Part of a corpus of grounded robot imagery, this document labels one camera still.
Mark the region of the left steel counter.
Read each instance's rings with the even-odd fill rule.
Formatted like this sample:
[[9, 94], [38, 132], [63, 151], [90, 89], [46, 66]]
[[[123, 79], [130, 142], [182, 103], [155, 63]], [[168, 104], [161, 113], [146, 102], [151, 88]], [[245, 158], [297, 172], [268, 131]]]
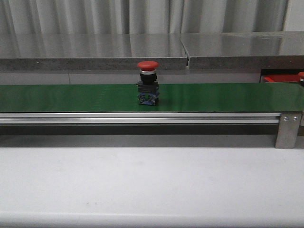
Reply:
[[1, 35], [1, 71], [184, 70], [187, 55], [176, 34]]

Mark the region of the steel counter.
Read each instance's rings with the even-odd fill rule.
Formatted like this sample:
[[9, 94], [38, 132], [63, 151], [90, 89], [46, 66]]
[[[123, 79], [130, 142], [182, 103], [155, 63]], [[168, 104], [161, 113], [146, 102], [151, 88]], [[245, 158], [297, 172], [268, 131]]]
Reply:
[[176, 34], [1, 35], [1, 71], [184, 70], [187, 55]]
[[301, 69], [302, 31], [182, 34], [189, 68]]

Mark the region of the grey pleated curtain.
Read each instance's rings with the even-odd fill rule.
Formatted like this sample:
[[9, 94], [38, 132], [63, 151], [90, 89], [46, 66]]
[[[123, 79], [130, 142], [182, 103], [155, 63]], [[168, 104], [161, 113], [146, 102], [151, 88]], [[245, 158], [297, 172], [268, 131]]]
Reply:
[[281, 31], [286, 0], [3, 0], [1, 34]]

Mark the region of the aluminium conveyor side rail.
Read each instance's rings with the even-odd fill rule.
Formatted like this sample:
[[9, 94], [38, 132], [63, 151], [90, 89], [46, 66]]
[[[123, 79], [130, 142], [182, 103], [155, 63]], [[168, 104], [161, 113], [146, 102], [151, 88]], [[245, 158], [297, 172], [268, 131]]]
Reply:
[[1, 124], [276, 124], [280, 113], [1, 113]]

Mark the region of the red plastic bin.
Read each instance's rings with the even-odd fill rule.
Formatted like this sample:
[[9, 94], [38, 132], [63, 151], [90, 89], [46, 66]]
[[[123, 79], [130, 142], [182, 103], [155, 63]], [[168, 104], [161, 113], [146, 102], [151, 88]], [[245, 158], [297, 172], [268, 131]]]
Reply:
[[284, 83], [284, 82], [298, 82], [300, 80], [299, 75], [265, 75], [261, 76], [261, 83]]

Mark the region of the green conveyor belt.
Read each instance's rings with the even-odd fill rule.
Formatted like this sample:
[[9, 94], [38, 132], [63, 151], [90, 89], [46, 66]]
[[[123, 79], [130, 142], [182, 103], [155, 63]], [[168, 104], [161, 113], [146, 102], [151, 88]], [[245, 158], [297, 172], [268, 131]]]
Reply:
[[139, 95], [133, 84], [2, 85], [3, 113], [37, 112], [301, 112], [296, 83], [161, 84]]

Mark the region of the right steel counter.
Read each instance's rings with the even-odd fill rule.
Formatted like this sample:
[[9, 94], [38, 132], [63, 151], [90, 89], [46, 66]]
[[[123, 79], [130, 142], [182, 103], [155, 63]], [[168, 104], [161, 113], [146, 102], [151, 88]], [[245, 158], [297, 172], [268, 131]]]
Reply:
[[301, 69], [302, 31], [182, 34], [189, 68]]

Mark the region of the red mushroom push button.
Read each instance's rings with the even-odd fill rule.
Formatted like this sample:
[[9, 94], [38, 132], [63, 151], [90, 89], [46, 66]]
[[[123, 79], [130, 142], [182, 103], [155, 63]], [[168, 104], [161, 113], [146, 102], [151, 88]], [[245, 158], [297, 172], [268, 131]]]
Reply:
[[298, 73], [299, 76], [299, 84], [304, 86], [304, 71]]

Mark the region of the dark red push button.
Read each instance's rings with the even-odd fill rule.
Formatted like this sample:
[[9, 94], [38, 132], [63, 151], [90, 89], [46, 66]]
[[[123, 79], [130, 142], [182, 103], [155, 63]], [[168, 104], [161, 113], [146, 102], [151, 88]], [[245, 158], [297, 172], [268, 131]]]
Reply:
[[159, 98], [159, 83], [157, 81], [156, 61], [142, 61], [137, 64], [140, 69], [140, 81], [137, 83], [138, 103], [155, 106]]

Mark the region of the steel conveyor support bracket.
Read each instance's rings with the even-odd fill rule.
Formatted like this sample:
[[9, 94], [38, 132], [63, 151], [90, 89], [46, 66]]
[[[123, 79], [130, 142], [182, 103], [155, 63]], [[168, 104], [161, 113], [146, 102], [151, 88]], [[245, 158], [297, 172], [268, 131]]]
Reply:
[[298, 130], [302, 121], [302, 113], [282, 113], [275, 147], [279, 149], [292, 149], [295, 147]]

